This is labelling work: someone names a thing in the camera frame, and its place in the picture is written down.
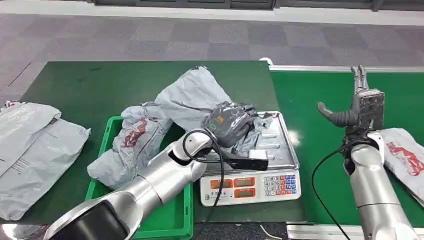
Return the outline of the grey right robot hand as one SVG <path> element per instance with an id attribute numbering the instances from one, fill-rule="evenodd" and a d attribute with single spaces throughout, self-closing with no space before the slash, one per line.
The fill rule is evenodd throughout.
<path id="1" fill-rule="evenodd" d="M 384 119 L 385 93 L 377 88 L 370 88 L 366 69 L 362 65 L 350 68 L 353 73 L 353 96 L 350 108 L 334 112 L 323 102 L 318 102 L 318 111 L 339 128 L 357 127 L 361 129 L 381 130 Z"/>

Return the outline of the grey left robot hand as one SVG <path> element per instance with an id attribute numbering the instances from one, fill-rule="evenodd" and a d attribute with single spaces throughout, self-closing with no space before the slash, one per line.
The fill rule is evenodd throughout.
<path id="1" fill-rule="evenodd" d="M 204 127 L 215 136 L 221 147 L 230 148 L 248 135 L 257 116 L 251 103 L 224 101 L 206 118 Z"/>

